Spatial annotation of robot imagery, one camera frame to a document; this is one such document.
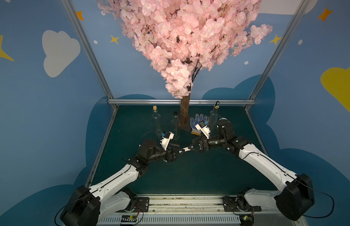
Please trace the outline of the orange yellow bottle label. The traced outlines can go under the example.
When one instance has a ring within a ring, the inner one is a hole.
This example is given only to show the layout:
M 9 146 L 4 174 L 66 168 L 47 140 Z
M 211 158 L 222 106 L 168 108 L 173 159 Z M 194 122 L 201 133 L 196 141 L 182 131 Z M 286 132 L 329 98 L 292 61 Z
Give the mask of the orange yellow bottle label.
M 183 151 L 185 151 L 185 152 L 190 151 L 190 150 L 191 150 L 191 149 L 188 148 L 188 147 L 183 148 Z

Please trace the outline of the clear bottle with black cap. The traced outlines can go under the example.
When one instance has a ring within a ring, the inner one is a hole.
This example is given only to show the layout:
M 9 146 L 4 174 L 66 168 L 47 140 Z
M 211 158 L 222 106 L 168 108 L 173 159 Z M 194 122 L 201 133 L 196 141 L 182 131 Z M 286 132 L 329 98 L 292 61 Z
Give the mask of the clear bottle with black cap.
M 178 112 L 174 111 L 173 112 L 173 117 L 171 120 L 171 132 L 174 134 L 173 140 L 177 141 L 180 137 L 179 135 L 179 126 L 180 126 L 180 120 L 178 118 Z

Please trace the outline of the clear bottle with cork stopper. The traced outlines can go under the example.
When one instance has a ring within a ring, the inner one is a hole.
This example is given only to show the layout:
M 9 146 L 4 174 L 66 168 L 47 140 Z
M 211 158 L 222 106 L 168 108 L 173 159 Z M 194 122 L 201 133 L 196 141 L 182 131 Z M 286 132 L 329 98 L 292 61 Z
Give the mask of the clear bottle with cork stopper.
M 161 121 L 161 115 L 158 113 L 158 108 L 156 105 L 152 107 L 152 118 L 154 123 L 154 132 L 157 136 L 161 137 L 163 136 L 163 130 L 162 130 L 162 121 Z

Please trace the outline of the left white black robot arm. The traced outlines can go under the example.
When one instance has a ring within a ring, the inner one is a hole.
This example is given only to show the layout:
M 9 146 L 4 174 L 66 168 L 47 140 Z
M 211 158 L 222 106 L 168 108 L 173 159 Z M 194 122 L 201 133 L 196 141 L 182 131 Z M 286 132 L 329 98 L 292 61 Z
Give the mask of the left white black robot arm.
M 66 226 L 95 226 L 98 221 L 117 211 L 131 207 L 135 194 L 122 189 L 140 178 L 153 161 L 175 161 L 181 154 L 189 151 L 188 147 L 179 148 L 164 138 L 158 144 L 152 139 L 144 141 L 138 152 L 117 173 L 104 181 L 78 187 L 72 194 L 62 212 L 56 214 Z

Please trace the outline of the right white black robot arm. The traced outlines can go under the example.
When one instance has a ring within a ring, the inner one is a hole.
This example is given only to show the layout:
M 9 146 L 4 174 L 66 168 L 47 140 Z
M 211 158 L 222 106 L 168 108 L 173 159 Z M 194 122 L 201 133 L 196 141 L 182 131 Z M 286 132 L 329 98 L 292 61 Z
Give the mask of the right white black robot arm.
M 286 218 L 296 221 L 315 204 L 312 180 L 306 174 L 298 175 L 286 169 L 260 151 L 244 137 L 236 136 L 232 125 L 226 118 L 221 118 L 216 125 L 214 136 L 208 125 L 200 122 L 196 125 L 203 135 L 183 151 L 209 151 L 211 148 L 224 147 L 238 159 L 243 160 L 258 170 L 275 187 L 275 191 L 246 188 L 237 194 L 236 208 L 251 211 L 260 206 L 278 210 Z

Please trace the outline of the tall clear bottle gold stopper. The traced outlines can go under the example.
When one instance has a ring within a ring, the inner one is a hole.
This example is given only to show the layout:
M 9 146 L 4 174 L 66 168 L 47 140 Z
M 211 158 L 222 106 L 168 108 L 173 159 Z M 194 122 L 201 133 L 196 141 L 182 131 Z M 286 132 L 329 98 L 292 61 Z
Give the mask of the tall clear bottle gold stopper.
M 217 101 L 213 107 L 213 109 L 210 111 L 209 113 L 209 126 L 210 126 L 210 130 L 212 133 L 214 133 L 216 131 L 217 128 L 217 120 L 218 120 L 218 109 L 219 109 L 219 104 L 220 102 Z

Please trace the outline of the small metal tin can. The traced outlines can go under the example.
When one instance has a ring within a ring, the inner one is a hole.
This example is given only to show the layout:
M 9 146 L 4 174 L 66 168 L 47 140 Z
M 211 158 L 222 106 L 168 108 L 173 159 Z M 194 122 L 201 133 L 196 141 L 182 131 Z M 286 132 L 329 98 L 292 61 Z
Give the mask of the small metal tin can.
M 220 118 L 219 121 L 229 121 L 227 118 Z

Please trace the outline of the left small circuit board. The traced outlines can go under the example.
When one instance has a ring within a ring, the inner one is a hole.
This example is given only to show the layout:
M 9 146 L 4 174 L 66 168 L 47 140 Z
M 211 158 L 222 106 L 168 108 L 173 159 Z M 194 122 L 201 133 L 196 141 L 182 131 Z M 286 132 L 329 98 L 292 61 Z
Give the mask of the left small circuit board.
M 138 221 L 138 217 L 135 215 L 121 215 L 120 225 L 135 225 Z

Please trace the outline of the right small circuit board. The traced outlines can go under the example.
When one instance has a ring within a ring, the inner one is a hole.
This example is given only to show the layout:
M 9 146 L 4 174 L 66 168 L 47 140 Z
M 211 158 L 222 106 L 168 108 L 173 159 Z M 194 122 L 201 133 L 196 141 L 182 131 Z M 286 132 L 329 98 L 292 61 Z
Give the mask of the right small circuit board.
M 253 226 L 254 225 L 254 216 L 253 215 L 240 215 L 240 226 Z

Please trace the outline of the pink cherry blossom tree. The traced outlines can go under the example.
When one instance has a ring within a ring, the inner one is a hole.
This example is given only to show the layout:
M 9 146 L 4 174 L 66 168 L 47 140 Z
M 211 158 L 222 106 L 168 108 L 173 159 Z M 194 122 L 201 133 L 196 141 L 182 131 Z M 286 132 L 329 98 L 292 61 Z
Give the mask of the pink cherry blossom tree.
M 181 100 L 180 126 L 189 124 L 191 90 L 198 73 L 222 64 L 272 32 L 256 26 L 260 1 L 98 1 L 103 15 L 121 19 L 132 40 L 161 74 L 166 89 Z

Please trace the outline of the tree metal base plate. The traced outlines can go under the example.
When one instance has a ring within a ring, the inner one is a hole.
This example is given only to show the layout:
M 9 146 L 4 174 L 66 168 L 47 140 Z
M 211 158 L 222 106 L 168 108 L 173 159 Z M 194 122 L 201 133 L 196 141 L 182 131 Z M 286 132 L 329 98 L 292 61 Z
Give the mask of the tree metal base plate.
M 183 131 L 186 131 L 186 132 L 191 132 L 192 131 L 192 128 L 191 128 L 191 124 L 190 122 L 186 122 L 186 123 L 180 123 L 179 124 L 179 128 Z

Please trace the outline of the aluminium front rail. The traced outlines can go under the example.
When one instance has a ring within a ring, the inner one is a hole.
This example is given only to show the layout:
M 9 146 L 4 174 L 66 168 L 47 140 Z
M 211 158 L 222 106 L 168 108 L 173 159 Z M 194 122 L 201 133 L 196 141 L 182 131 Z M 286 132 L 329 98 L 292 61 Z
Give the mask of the aluminium front rail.
M 117 211 L 99 220 L 96 226 L 121 226 L 121 215 L 138 217 L 135 225 L 123 226 L 240 226 L 240 215 L 253 215 L 254 226 L 308 224 L 305 217 L 292 221 L 278 210 L 264 207 L 261 207 L 261 212 L 225 212 L 223 195 L 138 195 L 137 197 L 150 198 L 148 212 Z

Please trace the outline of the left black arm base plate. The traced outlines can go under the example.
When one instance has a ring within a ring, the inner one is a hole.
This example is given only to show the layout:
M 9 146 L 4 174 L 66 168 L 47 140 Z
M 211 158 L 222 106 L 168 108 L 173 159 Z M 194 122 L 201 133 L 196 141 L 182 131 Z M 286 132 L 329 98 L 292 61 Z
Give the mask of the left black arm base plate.
M 149 197 L 137 197 L 136 200 L 132 199 L 124 210 L 120 210 L 118 212 L 148 212 L 149 201 Z

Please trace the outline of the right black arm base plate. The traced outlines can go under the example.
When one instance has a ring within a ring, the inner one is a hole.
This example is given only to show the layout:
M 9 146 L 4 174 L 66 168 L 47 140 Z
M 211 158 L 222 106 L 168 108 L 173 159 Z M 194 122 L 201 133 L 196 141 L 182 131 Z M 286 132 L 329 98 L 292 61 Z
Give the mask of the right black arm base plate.
M 242 196 L 224 196 L 222 202 L 225 212 L 261 212 L 262 210 L 260 206 L 249 205 Z

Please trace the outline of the aluminium back frame bar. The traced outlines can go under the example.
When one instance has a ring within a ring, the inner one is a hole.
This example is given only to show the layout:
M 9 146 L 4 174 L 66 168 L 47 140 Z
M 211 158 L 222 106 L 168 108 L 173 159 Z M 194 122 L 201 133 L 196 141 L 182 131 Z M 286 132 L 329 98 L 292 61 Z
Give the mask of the aluminium back frame bar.
M 214 99 L 190 99 L 190 105 L 214 105 L 217 100 Z M 255 105 L 255 100 L 219 100 L 221 105 Z M 110 105 L 180 105 L 180 99 L 109 99 Z

